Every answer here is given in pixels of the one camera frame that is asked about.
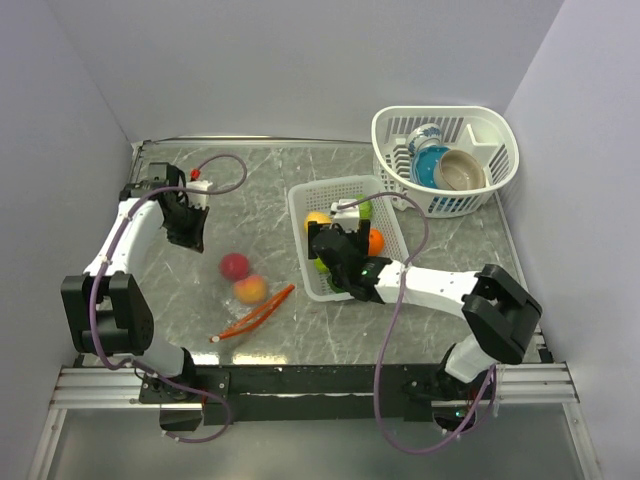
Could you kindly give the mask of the clear zip top bag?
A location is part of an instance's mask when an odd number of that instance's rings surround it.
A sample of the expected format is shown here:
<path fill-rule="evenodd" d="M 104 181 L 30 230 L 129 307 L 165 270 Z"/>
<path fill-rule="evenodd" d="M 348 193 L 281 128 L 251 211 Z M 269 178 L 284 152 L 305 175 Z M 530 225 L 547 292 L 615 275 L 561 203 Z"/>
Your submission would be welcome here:
<path fill-rule="evenodd" d="M 209 235 L 198 263 L 199 319 L 193 324 L 196 339 L 219 346 L 275 322 L 297 289 L 292 275 L 280 277 L 270 267 L 272 247 L 262 249 L 255 236 Z"/>

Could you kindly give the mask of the light green bumpy fruit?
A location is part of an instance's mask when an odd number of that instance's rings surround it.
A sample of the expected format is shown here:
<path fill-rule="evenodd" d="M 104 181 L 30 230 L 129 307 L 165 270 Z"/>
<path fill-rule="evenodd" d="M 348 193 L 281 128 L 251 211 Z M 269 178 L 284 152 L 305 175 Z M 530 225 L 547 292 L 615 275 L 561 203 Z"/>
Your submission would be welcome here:
<path fill-rule="evenodd" d="M 364 201 L 364 195 L 357 195 L 356 200 L 361 201 L 357 205 L 359 211 L 359 217 L 361 220 L 369 220 L 371 221 L 373 218 L 374 208 L 371 200 Z"/>

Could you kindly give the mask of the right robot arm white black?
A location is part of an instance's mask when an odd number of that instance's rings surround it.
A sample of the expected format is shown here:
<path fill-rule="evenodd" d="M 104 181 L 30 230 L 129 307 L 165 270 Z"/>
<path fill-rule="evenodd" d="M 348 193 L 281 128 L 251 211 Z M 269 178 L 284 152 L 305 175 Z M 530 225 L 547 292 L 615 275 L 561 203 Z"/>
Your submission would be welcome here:
<path fill-rule="evenodd" d="M 368 254 L 369 222 L 355 231 L 312 222 L 308 251 L 329 269 L 331 282 L 352 298 L 391 304 L 401 301 L 464 319 L 471 334 L 454 344 L 425 381 L 424 395 L 462 397 L 479 374 L 496 363 L 519 365 L 542 316 L 539 302 L 504 268 L 448 272 L 407 266 Z"/>

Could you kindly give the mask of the pink red fake peach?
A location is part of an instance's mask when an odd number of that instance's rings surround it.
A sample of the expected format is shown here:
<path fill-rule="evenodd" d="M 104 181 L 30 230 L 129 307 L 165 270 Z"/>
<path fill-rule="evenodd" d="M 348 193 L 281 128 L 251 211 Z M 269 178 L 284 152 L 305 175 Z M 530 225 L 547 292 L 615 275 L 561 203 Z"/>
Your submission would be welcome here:
<path fill-rule="evenodd" d="M 247 276 L 233 285 L 234 297 L 244 305 L 255 305 L 263 302 L 267 293 L 267 282 L 259 274 Z"/>

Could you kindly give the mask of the red fake apple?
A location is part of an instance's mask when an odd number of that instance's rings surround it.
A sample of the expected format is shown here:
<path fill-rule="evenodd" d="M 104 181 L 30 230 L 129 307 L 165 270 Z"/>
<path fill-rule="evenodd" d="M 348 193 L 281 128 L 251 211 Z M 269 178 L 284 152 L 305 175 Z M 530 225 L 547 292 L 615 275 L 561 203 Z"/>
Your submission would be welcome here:
<path fill-rule="evenodd" d="M 250 273 L 250 262 L 248 258 L 237 252 L 223 256 L 218 267 L 221 275 L 230 282 L 243 280 Z"/>

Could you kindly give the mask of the yellow fake lemon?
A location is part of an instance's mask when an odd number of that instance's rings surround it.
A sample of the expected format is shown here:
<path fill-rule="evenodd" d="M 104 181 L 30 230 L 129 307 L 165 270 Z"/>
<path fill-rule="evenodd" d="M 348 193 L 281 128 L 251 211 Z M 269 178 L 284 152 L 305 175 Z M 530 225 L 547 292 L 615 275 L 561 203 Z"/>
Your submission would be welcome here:
<path fill-rule="evenodd" d="M 332 220 L 329 215 L 323 212 L 312 211 L 304 220 L 304 229 L 307 234 L 315 234 L 323 229 L 329 228 L 331 223 Z"/>

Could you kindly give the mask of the dark green fake lime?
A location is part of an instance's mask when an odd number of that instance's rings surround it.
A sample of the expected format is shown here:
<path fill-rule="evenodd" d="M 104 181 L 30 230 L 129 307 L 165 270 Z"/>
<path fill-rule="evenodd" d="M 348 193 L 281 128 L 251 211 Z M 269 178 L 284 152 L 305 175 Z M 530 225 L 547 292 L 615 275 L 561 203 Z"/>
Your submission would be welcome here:
<path fill-rule="evenodd" d="M 335 284 L 331 276 L 327 277 L 327 284 L 334 293 L 344 293 L 344 290 Z"/>

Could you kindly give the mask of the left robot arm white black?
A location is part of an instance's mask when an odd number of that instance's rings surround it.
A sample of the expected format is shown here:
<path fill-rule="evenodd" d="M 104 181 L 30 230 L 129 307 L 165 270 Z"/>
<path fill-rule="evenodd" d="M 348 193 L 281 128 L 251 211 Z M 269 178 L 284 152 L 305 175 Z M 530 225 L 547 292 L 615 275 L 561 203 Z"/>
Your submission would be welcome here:
<path fill-rule="evenodd" d="M 151 388 L 178 402 L 197 393 L 193 358 L 155 334 L 153 314 L 136 278 L 159 230 L 165 230 L 169 243 L 203 252 L 211 187 L 196 172 L 152 163 L 145 179 L 120 191 L 116 220 L 97 256 L 82 274 L 65 277 L 61 285 L 76 351 L 153 372 L 159 378 Z"/>

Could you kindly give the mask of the green fake apple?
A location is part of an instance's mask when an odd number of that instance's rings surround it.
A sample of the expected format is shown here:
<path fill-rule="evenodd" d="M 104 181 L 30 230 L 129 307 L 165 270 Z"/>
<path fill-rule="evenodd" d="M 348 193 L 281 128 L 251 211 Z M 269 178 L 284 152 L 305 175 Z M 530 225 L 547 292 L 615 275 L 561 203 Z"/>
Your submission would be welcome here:
<path fill-rule="evenodd" d="M 320 258 L 316 258 L 314 261 L 314 266 L 316 270 L 321 274 L 327 274 L 330 272 L 329 268 L 323 263 Z"/>

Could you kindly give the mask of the fake orange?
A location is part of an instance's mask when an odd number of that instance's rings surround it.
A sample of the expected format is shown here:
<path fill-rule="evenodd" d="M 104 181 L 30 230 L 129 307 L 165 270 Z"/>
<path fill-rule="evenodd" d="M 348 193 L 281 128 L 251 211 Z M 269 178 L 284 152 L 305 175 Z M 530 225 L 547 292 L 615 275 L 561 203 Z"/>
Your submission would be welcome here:
<path fill-rule="evenodd" d="M 371 228 L 368 238 L 368 255 L 379 256 L 385 248 L 385 238 L 383 234 L 375 229 Z"/>

